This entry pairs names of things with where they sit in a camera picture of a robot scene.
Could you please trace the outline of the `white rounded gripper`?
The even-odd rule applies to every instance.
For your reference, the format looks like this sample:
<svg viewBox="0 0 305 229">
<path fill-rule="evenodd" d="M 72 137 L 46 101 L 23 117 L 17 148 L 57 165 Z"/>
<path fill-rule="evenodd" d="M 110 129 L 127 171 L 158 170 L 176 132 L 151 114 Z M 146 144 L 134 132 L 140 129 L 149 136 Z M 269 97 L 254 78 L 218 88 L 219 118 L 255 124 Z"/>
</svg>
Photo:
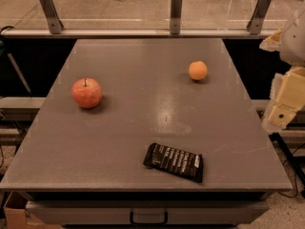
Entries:
<svg viewBox="0 0 305 229">
<path fill-rule="evenodd" d="M 265 38 L 259 48 L 279 52 L 282 61 L 291 65 L 285 74 L 277 73 L 272 81 L 270 101 L 262 117 L 267 132 L 283 130 L 305 106 L 305 9 L 297 10 L 285 24 Z"/>
</svg>

